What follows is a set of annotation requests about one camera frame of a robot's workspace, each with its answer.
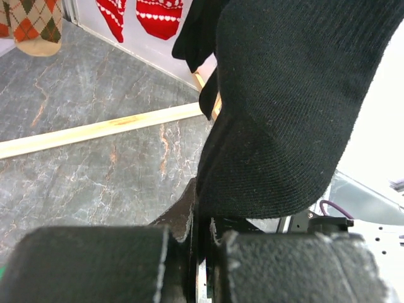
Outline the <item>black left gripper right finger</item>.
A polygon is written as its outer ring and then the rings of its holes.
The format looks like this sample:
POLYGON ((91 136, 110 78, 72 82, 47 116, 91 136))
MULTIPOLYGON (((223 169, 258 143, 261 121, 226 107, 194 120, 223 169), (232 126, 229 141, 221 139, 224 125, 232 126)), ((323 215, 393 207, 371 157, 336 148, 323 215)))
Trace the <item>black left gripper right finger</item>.
POLYGON ((246 220, 210 222, 214 302, 393 302, 395 228, 316 217, 296 232, 246 220))

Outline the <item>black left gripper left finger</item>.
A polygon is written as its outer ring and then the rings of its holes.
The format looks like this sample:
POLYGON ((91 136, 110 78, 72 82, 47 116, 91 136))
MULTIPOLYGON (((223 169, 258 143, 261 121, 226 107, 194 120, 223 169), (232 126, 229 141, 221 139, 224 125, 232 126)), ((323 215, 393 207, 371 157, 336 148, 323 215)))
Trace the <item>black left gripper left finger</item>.
POLYGON ((143 226, 41 227, 16 245, 2 302, 196 302, 196 181, 143 226))

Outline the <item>black white-striped sock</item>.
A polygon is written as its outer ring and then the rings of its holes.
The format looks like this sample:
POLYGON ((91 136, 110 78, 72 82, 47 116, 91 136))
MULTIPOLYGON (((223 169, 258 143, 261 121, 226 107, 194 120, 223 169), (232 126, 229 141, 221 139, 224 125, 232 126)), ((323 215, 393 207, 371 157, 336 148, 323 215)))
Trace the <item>black white-striped sock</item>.
POLYGON ((222 109, 196 194, 204 217, 280 218, 325 192, 402 1, 231 1, 217 25, 222 109))
POLYGON ((218 19, 229 0, 194 0, 172 49, 194 73, 216 49, 218 19))

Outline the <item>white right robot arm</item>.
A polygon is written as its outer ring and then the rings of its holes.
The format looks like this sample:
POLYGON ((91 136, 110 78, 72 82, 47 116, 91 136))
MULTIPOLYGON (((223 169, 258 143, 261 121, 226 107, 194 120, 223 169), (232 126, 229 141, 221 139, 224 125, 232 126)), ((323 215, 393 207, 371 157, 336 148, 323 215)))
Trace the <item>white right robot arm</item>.
POLYGON ((403 192, 388 190, 387 197, 337 171, 323 196, 308 209, 281 218, 279 233, 306 232, 309 221, 320 216, 353 220, 348 230, 362 235, 367 243, 380 247, 403 247, 403 192))

